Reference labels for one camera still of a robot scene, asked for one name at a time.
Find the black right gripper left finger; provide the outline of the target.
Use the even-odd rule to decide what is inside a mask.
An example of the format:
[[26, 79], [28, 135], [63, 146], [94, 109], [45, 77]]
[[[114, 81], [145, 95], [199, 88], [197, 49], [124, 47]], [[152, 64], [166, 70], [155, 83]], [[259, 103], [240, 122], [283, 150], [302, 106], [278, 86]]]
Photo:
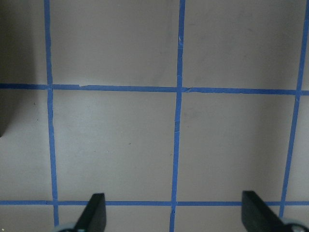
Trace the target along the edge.
[[95, 193], [81, 213], [76, 223], [54, 227], [55, 232], [104, 232], [107, 224], [104, 193]]

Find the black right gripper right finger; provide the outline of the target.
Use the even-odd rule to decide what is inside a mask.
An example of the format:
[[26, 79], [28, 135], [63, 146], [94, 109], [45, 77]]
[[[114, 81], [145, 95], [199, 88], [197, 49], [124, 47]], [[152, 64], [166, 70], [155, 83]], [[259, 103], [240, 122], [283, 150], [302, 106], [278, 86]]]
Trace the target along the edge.
[[241, 222], [248, 232], [307, 232], [309, 230], [302, 223], [281, 220], [254, 191], [244, 190], [241, 200]]

